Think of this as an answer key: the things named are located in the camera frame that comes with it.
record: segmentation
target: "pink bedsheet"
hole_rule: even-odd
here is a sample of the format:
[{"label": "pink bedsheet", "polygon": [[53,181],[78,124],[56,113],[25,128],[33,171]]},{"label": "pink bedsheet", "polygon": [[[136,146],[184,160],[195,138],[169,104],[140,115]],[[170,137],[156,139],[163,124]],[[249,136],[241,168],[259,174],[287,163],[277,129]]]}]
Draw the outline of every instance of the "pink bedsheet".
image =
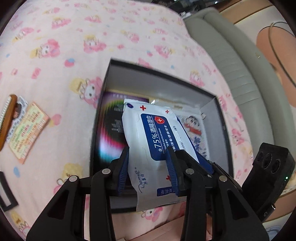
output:
[{"label": "pink bedsheet", "polygon": [[[126,0],[28,0],[0,36],[0,107],[14,93],[51,118],[23,165],[7,144],[0,153],[0,170],[19,203],[5,215],[23,238],[69,176],[89,175],[95,110],[110,58],[154,68],[217,95],[235,179],[242,184],[252,168],[250,138],[228,85],[176,13]],[[138,237],[182,216],[184,207],[113,215],[116,237]],[[89,238],[88,214],[85,220]]]}]

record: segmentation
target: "open box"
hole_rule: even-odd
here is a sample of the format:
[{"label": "open box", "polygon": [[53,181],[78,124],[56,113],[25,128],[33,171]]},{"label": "open box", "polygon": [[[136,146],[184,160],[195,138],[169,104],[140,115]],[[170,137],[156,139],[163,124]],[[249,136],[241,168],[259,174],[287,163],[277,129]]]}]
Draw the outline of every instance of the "open box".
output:
[{"label": "open box", "polygon": [[[102,169],[97,149],[98,128],[102,95],[105,91],[116,90],[139,96],[150,96],[171,102],[199,105],[206,132],[211,161],[217,163],[233,177],[233,164],[228,133],[217,98],[188,82],[142,66],[111,59],[104,79],[94,123],[90,175]],[[110,197],[112,212],[135,211],[137,194],[127,183],[120,197]]]}]

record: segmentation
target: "blue gripper pad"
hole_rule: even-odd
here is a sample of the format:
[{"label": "blue gripper pad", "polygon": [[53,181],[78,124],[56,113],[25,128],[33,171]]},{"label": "blue gripper pad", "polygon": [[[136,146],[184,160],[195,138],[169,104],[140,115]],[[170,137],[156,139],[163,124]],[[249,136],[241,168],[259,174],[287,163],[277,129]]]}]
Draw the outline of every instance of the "blue gripper pad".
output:
[{"label": "blue gripper pad", "polygon": [[129,149],[125,148],[123,151],[120,159],[123,158],[123,163],[119,172],[119,177],[118,177],[118,192],[121,192],[124,189],[125,183],[126,183],[126,178],[128,175],[128,154],[129,154]]},{"label": "blue gripper pad", "polygon": [[165,161],[168,167],[168,173],[170,175],[170,181],[172,183],[173,191],[178,196],[179,195],[178,176],[177,176],[171,155],[168,150],[165,151]]},{"label": "blue gripper pad", "polygon": [[214,170],[212,165],[204,158],[198,151],[195,151],[195,154],[197,156],[197,159],[200,163],[200,165],[211,175],[213,175]]}]

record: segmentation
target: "wet wipes package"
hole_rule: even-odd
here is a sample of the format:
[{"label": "wet wipes package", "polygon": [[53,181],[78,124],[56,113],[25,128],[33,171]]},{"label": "wet wipes package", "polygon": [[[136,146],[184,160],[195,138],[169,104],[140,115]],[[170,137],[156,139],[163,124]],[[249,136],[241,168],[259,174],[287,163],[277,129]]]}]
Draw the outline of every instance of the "wet wipes package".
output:
[{"label": "wet wipes package", "polygon": [[199,160],[172,109],[125,99],[122,122],[130,147],[128,174],[137,192],[137,211],[184,201],[173,192],[165,151],[168,146],[183,149]]}]

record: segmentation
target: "red cross symbol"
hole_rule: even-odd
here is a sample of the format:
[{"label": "red cross symbol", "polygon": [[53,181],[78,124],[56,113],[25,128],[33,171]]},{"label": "red cross symbol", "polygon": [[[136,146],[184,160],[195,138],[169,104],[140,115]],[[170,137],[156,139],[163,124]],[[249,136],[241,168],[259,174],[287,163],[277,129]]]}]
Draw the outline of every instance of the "red cross symbol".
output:
[{"label": "red cross symbol", "polygon": [[146,109],[146,107],[144,107],[143,105],[140,106],[140,108],[144,111]]},{"label": "red cross symbol", "polygon": [[165,121],[164,119],[162,119],[161,117],[159,116],[155,116],[154,117],[154,120],[158,123],[158,124],[163,124]]}]

